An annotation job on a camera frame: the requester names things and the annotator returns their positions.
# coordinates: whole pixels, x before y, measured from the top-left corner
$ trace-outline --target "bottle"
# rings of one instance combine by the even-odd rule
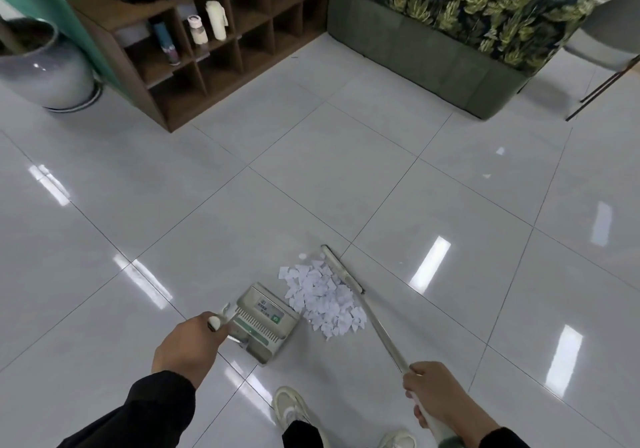
[[[189,27],[191,28],[191,38],[196,45],[205,45],[209,42],[207,31],[202,25],[202,19],[198,15],[191,15],[187,18]]]
[[[173,45],[173,40],[171,39],[169,30],[166,29],[162,16],[149,18],[149,23],[151,23],[151,27],[154,29],[162,51],[169,60],[169,65],[180,65],[180,55],[178,55],[178,50],[176,50],[175,45]]]
[[[216,40],[226,40],[227,31],[225,26],[229,26],[229,22],[227,21],[225,9],[217,1],[207,1],[205,7],[213,28],[213,36],[215,36]]]

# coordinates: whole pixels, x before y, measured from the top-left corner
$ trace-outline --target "gray chair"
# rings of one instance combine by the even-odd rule
[[[598,5],[564,49],[615,72],[580,101],[582,106],[566,118],[570,120],[640,62],[640,0],[610,0]]]

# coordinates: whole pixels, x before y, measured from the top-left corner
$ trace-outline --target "cubby shelf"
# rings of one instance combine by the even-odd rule
[[[216,40],[209,0],[68,0],[105,55],[132,102],[168,131],[242,87],[326,29],[328,0],[216,0],[225,9],[227,38]],[[193,3],[208,43],[196,45],[177,10]],[[123,47],[118,30],[160,16],[180,56],[170,65],[155,35]]]

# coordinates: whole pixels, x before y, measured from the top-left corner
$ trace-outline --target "white sneaker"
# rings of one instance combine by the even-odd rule
[[[273,395],[271,407],[276,413],[276,418],[280,427],[286,431],[293,421],[304,421],[314,426],[309,420],[309,411],[305,400],[299,395],[298,391],[291,387],[282,386]],[[324,448],[330,448],[324,431],[316,426]]]
[[[418,443],[415,437],[406,429],[389,431],[382,437],[378,448],[416,448]]]

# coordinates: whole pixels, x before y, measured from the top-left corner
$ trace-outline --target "gray pot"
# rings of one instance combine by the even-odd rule
[[[28,101],[56,112],[84,108],[100,95],[93,70],[75,43],[47,21],[7,21],[16,35],[34,36],[32,51],[0,56],[0,81]]]

